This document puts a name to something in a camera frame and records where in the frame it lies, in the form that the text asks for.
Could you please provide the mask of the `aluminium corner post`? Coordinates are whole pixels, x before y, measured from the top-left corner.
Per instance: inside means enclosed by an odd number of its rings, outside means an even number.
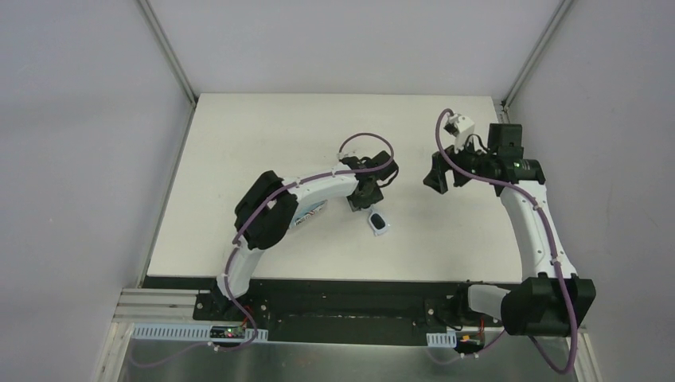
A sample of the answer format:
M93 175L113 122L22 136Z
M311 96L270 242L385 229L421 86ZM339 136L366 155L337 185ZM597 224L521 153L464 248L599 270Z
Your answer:
M154 7L151 4L151 1L136 0L135 3L148 26L150 34L154 38L156 45L160 49L165 62L173 74L174 79L178 82L179 88L181 89L191 108L195 109L198 102L198 95L190 83L185 69L181 64L178 55L176 54L174 47L172 46L170 39L166 34L166 31L163 28L162 23L154 10Z
M501 101L501 107L504 112L508 112L510 107L513 105L514 101L520 94L521 89L525 86L526 81L535 70L540 59L543 57L545 50L549 46L551 40L556 35L569 11L575 4L575 0L558 1L551 17L548 19L543 31L537 38L535 45L526 57L524 64L521 66L521 69L519 70L515 80Z

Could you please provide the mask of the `right aluminium corner post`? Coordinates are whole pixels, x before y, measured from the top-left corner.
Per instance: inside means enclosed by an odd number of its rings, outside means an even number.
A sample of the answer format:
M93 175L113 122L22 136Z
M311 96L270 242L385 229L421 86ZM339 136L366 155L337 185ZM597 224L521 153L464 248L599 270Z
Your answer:
M521 69L519 70L515 80L501 101L501 107L504 112L508 112L510 107L513 105L514 101L520 94L521 89L525 86L526 81L535 70L540 59L543 57L545 50L549 46L551 40L556 35L569 11L575 4L575 0L558 1L551 17L548 19L543 31L537 38L535 45L526 57L524 64L521 66Z

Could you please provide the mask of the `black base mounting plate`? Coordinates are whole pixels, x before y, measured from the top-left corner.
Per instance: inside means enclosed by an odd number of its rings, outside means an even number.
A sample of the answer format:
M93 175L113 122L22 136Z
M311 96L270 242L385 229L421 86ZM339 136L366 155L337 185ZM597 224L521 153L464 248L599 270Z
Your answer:
M149 276L144 289L195 290L191 317L265 329L269 341L422 346L429 333L496 327L485 314L460 313L461 282L253 279L239 310L212 278Z

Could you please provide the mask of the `left aluminium corner post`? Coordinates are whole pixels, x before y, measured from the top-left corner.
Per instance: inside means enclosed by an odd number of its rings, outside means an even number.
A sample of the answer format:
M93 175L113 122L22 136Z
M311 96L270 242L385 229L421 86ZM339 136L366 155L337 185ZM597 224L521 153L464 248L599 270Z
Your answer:
M163 28L162 23L154 10L154 7L151 4L151 1L136 0L135 3L148 26L150 34L154 38L156 45L160 49L165 62L173 74L174 79L178 82L179 88L181 89L191 108L195 109L198 102L198 95L190 83L185 69L181 64L178 55L176 54L174 47L172 46L170 39L166 34L166 31Z

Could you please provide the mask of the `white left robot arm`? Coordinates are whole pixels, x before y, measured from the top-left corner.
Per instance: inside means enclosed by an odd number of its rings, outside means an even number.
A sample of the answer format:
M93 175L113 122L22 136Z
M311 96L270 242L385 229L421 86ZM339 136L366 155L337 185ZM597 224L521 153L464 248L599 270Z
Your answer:
M290 229L332 199L346 199L354 212L372 208L383 200L382 189L398 173L392 155L381 151L372 158L344 157L337 165L304 177L280 177L272 170L259 175L235 207L233 249L210 291L214 314L224 322L242 314L240 297L248 292L259 260Z

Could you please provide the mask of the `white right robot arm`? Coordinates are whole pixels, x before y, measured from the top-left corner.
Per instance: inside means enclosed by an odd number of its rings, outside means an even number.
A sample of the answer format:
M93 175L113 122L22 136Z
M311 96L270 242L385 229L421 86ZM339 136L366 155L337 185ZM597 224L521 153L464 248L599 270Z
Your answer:
M591 279L581 278L556 233L541 164L525 157L522 127L492 123L486 146L473 143L472 127L442 123L455 143L440 146L423 183L438 193L471 180L491 184L505 208L521 256L522 281L511 289L466 282L449 302L450 317L470 326L489 315L513 336L572 337L595 300Z

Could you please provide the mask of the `aluminium frame rail front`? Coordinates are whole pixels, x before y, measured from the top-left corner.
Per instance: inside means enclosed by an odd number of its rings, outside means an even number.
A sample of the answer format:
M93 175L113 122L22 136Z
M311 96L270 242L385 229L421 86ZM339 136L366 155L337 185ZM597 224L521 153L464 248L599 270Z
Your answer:
M125 288L113 322L192 322L197 294L197 290Z

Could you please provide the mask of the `flag print glasses case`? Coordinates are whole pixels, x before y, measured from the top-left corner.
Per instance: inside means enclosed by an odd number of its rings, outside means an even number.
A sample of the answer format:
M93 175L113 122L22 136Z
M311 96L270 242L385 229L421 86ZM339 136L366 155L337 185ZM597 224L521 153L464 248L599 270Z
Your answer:
M306 223L308 220L311 220L313 217L317 216L328 204L328 201L320 201L312 205L307 205L301 207L300 210L294 214L289 224L288 229L293 230L299 227L301 224Z

